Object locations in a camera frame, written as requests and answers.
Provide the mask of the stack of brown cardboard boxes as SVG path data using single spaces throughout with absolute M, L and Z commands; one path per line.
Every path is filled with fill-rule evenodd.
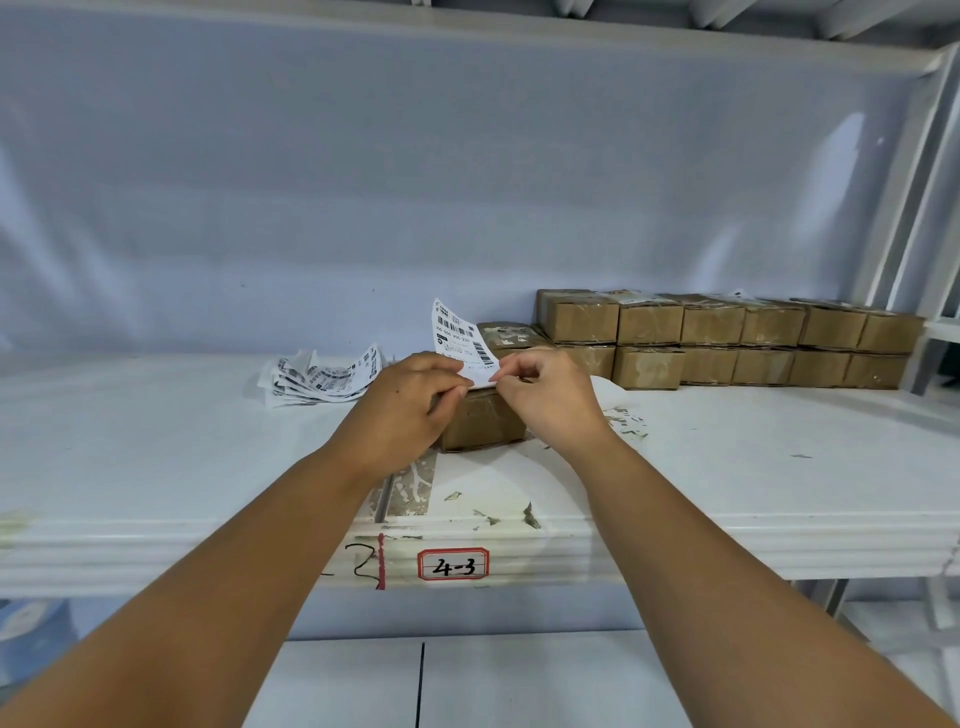
M 541 289 L 535 324 L 625 390 L 896 390 L 926 320 L 840 300 Z

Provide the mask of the person's right hand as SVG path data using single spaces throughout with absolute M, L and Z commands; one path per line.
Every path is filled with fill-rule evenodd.
M 591 378 L 558 351 L 558 394 L 531 409 L 512 409 L 547 446 L 574 465 L 610 452 L 617 437 L 599 406 Z

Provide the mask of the blue and white package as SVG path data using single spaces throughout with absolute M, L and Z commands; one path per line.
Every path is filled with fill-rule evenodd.
M 32 680 L 78 641 L 67 599 L 0 599 L 0 688 Z

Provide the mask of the white paper backing sheet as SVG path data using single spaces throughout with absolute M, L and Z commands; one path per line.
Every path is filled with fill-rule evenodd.
M 519 524 L 547 531 L 590 516 L 584 487 L 570 464 L 541 439 L 437 457 L 427 516 L 479 519 L 485 528 Z

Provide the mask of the person's right forearm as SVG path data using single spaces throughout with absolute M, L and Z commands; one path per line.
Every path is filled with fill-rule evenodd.
M 582 481 L 694 728 L 958 728 L 605 421 L 550 445 Z

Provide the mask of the pile of white barcode labels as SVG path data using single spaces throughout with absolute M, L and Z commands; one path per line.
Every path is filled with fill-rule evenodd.
M 383 368 L 377 345 L 343 366 L 325 363 L 315 349 L 301 349 L 267 363 L 258 374 L 256 387 L 269 408 L 346 404 L 360 399 Z

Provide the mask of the person's left hand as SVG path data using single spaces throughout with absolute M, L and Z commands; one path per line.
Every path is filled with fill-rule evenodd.
M 375 484 L 433 445 L 451 418 L 429 418 L 416 391 L 416 353 L 390 364 L 322 448 L 350 482 Z

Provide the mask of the person's left forearm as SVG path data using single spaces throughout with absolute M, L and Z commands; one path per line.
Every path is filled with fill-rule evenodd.
M 238 728 L 369 492 L 397 465 L 301 459 L 0 709 L 0 728 Z

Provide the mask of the white barcode label sticker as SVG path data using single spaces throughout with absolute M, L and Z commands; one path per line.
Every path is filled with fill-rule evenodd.
M 462 363 L 459 375 L 472 381 L 472 390 L 490 389 L 500 368 L 498 358 L 484 341 L 476 324 L 454 313 L 435 298 L 431 313 L 436 353 Z

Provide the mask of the small taped cardboard box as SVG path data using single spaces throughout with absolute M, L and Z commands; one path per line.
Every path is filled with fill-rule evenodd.
M 524 440 L 527 426 L 495 387 L 468 391 L 436 442 L 443 453 L 462 453 Z
M 546 334 L 531 323 L 516 321 L 486 321 L 476 324 L 489 354 L 481 357 L 481 363 L 498 363 L 501 358 L 532 348 L 555 349 L 556 345 Z

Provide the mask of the red bordered shelf tag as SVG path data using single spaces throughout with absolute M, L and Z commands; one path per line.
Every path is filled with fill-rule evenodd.
M 416 555 L 417 576 L 430 583 L 482 580 L 490 564 L 491 553 L 483 547 L 425 549 Z

